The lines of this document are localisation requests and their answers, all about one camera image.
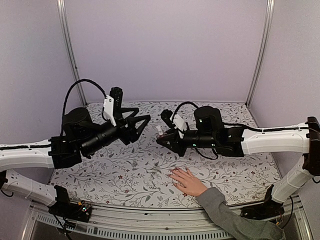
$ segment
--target black cable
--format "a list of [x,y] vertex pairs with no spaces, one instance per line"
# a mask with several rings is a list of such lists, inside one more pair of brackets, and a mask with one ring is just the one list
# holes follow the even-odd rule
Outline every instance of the black cable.
[[180,128],[178,128],[178,127],[176,127],[176,129],[178,129],[178,131],[179,131],[180,133],[182,133],[182,134],[185,134],[185,133],[186,133],[186,132],[180,130]]
[[306,127],[306,126],[303,126],[303,127],[278,127],[278,128],[267,128],[267,129],[260,129],[260,128],[254,128],[254,127],[251,127],[251,126],[248,126],[248,125],[245,125],[245,124],[242,124],[242,123],[227,123],[227,122],[223,122],[224,125],[227,125],[227,126],[239,126],[239,127],[244,127],[245,129],[248,129],[248,130],[251,130],[251,131],[254,131],[254,132],[259,132],[259,133],[269,133],[269,132],[280,132],[280,131],[284,131],[284,130],[312,130],[318,134],[320,134],[320,131],[318,130],[315,130],[311,127]]
[[69,228],[75,228],[76,224],[73,222],[69,222],[66,217],[63,217],[64,227],[68,226]]
[[214,148],[212,148],[212,152],[215,155],[216,159],[218,159],[219,155]]
[[171,122],[172,122],[172,123],[174,122],[175,116],[176,116],[177,112],[179,111],[179,109],[180,109],[182,106],[187,105],[187,104],[190,104],[190,105],[194,106],[196,109],[199,108],[199,107],[198,107],[195,103],[193,103],[192,101],[184,101],[184,102],[180,103],[180,104],[176,107],[176,109],[174,110],[174,113],[173,113],[172,119],[171,119]]
[[315,184],[320,184],[320,180],[319,180],[319,181],[316,181],[314,177],[312,178],[312,181],[313,181]]
[[209,159],[209,160],[217,160],[218,159],[218,154],[216,155],[216,153],[215,152],[213,152],[213,153],[215,153],[215,158],[211,158],[211,157],[208,157],[208,156],[205,156],[205,155],[203,155],[199,150],[198,150],[198,148],[194,148],[195,149],[195,151],[201,156],[201,157],[203,157],[203,158],[205,158],[205,159]]
[[59,220],[59,218],[57,218],[56,215],[53,214],[53,216],[54,216],[55,219],[58,221],[59,225],[62,227],[62,230],[63,230],[64,235],[65,235],[69,240],[72,240],[72,238],[69,236],[69,233],[67,232],[67,229],[66,229],[65,225],[62,224],[62,222]]
[[288,223],[290,222],[290,219],[292,217],[292,214],[294,213],[294,200],[292,199],[291,196],[289,196],[289,197],[291,199],[291,213],[290,213],[290,216],[288,218],[288,221],[286,221],[286,223],[283,225],[283,227],[281,227],[282,229],[284,229],[288,225]]
[[0,191],[2,192],[3,195],[5,195],[8,198],[12,198],[14,196],[14,193],[12,192],[11,195],[6,194],[2,189],[0,189]]
[[284,216],[282,215],[282,213],[280,214],[280,219],[279,219],[279,224],[281,224],[282,222],[283,222],[283,218],[284,218]]
[[[90,84],[96,86],[96,87],[102,92],[104,98],[107,97],[105,90],[104,90],[98,83],[96,83],[95,81],[92,81],[92,80],[90,80],[90,79],[81,79],[81,80],[78,80],[78,81],[76,81],[75,83],[73,83],[73,84],[70,86],[68,92],[66,93],[65,99],[64,99],[64,103],[63,103],[60,137],[62,137],[62,135],[64,134],[64,129],[63,129],[64,116],[65,116],[65,113],[66,113],[66,106],[67,106],[67,101],[68,101],[69,95],[70,95],[70,93],[71,93],[71,90],[72,90],[77,84],[80,84],[80,83],[82,83],[82,82],[87,82],[87,83],[90,83]],[[102,108],[102,113],[101,113],[101,115],[102,115],[103,120],[107,121],[106,118],[104,117],[104,108]]]
[[19,146],[3,146],[0,147],[0,151],[2,150],[14,150],[14,149],[45,149],[51,147],[51,143],[47,145],[19,145]]

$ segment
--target human hand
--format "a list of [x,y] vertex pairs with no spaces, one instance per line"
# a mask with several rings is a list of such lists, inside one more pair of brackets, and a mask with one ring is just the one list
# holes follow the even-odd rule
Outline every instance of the human hand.
[[168,177],[177,180],[178,183],[173,183],[173,185],[185,194],[198,197],[208,189],[188,168],[186,171],[175,168],[172,173],[168,174]]

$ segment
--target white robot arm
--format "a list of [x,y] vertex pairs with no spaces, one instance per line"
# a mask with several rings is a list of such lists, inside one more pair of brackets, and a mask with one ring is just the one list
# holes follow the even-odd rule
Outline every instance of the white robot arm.
[[264,203],[244,207],[241,215],[263,219],[283,213],[283,203],[314,176],[320,176],[320,125],[315,117],[297,125],[275,128],[253,128],[238,123],[223,123],[220,111],[210,106],[194,111],[197,130],[183,129],[172,119],[169,110],[161,118],[170,127],[157,143],[183,156],[187,148],[209,148],[226,157],[243,157],[265,152],[298,152],[301,158],[284,178],[271,185]]
[[[90,204],[83,201],[71,203],[65,188],[46,185],[22,176],[18,168],[70,168],[90,158],[97,150],[120,139],[125,145],[137,141],[150,121],[150,115],[135,116],[138,108],[122,108],[121,88],[114,87],[107,95],[101,125],[93,123],[89,112],[78,107],[63,116],[63,136],[27,144],[0,145],[0,189],[23,195],[45,204],[49,212],[68,219],[88,222]],[[124,118],[123,113],[132,112]]]

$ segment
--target floral tablecloth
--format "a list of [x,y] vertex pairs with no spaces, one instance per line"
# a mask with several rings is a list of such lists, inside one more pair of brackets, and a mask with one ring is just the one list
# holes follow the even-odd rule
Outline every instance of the floral tablecloth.
[[[266,189],[280,179],[270,153],[245,157],[219,156],[208,160],[188,149],[184,157],[156,143],[157,129],[164,109],[174,111],[178,102],[124,102],[123,107],[138,107],[139,115],[150,114],[151,121],[140,139],[125,146],[120,140],[97,151],[92,159],[67,169],[54,171],[50,184],[65,187],[72,199],[110,205],[146,208],[197,208],[194,197],[182,194],[166,176],[170,170],[188,167],[206,186],[216,187],[225,194],[227,204],[244,204],[263,200]],[[256,126],[250,112],[240,103],[198,102],[221,111],[226,123]],[[92,120],[103,123],[101,103],[91,103]],[[193,106],[183,106],[179,115],[195,128]],[[200,149],[214,157],[209,149]]]

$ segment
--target white wall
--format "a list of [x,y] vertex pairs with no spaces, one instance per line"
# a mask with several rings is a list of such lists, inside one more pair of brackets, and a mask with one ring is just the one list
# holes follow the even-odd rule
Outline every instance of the white wall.
[[[320,120],[320,1],[275,1],[272,27],[251,106],[260,127],[286,126],[315,116]],[[297,162],[279,153],[282,174]],[[320,185],[300,191],[312,233],[320,238]]]
[[[246,101],[266,0],[68,0],[81,78],[125,100]],[[89,102],[102,96],[84,87]]]
[[[73,76],[56,1],[0,1],[0,143],[28,143],[57,136]],[[77,91],[68,104],[80,106]],[[20,170],[47,183],[52,171]],[[21,238],[29,201],[0,194],[0,239]]]

